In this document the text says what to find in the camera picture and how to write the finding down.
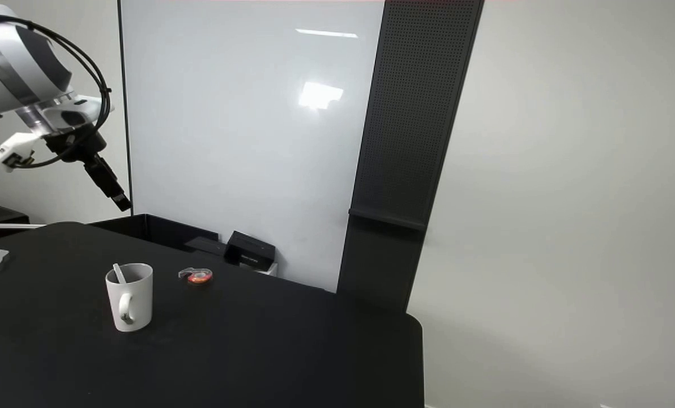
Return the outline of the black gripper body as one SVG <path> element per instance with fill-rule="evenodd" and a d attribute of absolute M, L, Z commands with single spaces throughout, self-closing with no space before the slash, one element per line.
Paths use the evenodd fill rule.
<path fill-rule="evenodd" d="M 72 163 L 72 160 L 91 163 L 106 148 L 106 140 L 100 137 L 100 132 L 94 125 L 85 125 L 57 137 L 48 137 L 45 144 L 67 163 Z"/>

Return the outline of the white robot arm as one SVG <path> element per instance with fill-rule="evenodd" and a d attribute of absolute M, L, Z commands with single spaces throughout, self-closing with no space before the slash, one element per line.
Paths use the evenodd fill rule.
<path fill-rule="evenodd" d="M 94 95 L 76 95 L 72 73 L 54 54 L 62 46 L 91 74 Z M 100 127 L 111 115 L 111 87 L 100 66 L 71 38 L 17 16 L 0 3 L 0 118 L 15 112 L 25 132 L 0 143 L 2 169 L 37 169 L 79 160 L 94 183 L 120 209 L 131 201 L 102 157 Z"/>

